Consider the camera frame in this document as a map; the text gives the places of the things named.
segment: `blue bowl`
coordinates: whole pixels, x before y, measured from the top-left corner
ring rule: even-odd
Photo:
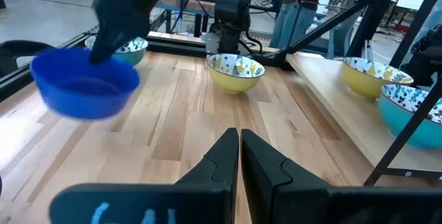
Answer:
[[[382,120],[394,136],[398,136],[422,104],[428,92],[402,85],[384,85],[381,88],[379,108]],[[442,99],[408,140],[413,147],[442,147]]]
[[[52,110],[73,118],[102,119],[119,113],[140,84],[130,64],[108,59],[89,63],[90,50],[51,49],[30,64],[43,101]]]

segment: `patterned bowl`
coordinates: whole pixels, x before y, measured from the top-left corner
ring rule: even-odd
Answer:
[[[211,55],[207,57],[207,64],[213,82],[232,94],[253,88],[265,74],[263,65],[242,55]]]
[[[92,49],[94,42],[95,36],[92,36],[84,41],[84,45],[87,48]],[[143,59],[147,46],[148,43],[146,40],[142,39],[141,37],[137,37],[116,50],[113,57],[116,60],[127,62],[132,66],[135,66]]]
[[[384,84],[413,83],[413,78],[397,68],[357,57],[344,58],[343,77],[353,92],[369,99],[379,98]]]
[[[382,120],[397,137],[428,93],[402,85],[384,85],[381,89],[379,109]],[[442,99],[436,103],[408,144],[414,147],[442,147]]]

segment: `jeans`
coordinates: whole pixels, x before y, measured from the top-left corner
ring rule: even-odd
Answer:
[[[297,22],[296,15],[300,10]],[[313,23],[316,12],[305,7],[300,7],[298,2],[284,3],[281,6],[281,10],[276,20],[275,29],[273,30],[273,36],[270,41],[272,48],[286,48],[289,43],[293,44],[305,35],[307,29]]]

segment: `bowl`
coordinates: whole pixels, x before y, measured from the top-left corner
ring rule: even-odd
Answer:
[[[84,41],[84,45],[87,48],[92,49],[94,42],[95,36],[91,36]],[[130,65],[135,66],[143,59],[147,46],[148,43],[146,40],[142,39],[141,37],[137,37],[121,48],[117,49],[113,55],[113,59],[127,62]]]
[[[137,71],[124,62],[108,59],[89,63],[84,48],[50,49],[30,64],[43,101],[69,117],[102,119],[119,113],[140,84]]]
[[[242,55],[211,55],[207,57],[207,64],[213,82],[232,94],[253,88],[265,74],[263,65]]]
[[[397,137],[422,104],[428,92],[403,85],[384,85],[379,109],[384,123]],[[414,147],[442,147],[442,99],[436,103],[408,140]]]
[[[343,77],[353,92],[373,100],[381,96],[382,85],[410,85],[414,81],[397,68],[358,57],[344,58]]]

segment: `wooden tabletop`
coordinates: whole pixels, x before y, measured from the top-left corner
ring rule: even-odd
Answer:
[[[288,60],[345,133],[376,166],[395,139],[381,120],[378,103],[351,92],[341,77],[342,62],[306,57]],[[415,149],[406,144],[390,167],[442,171],[442,152],[440,149]]]
[[[53,197],[78,183],[174,183],[228,127],[253,130],[333,185],[362,185],[373,170],[294,72],[267,68],[255,88],[229,95],[204,59],[146,53],[136,69],[140,86],[103,121],[49,111],[33,83],[0,103],[0,223],[48,223]],[[422,185],[381,184],[403,183]],[[237,193],[236,223],[250,223],[240,170]]]

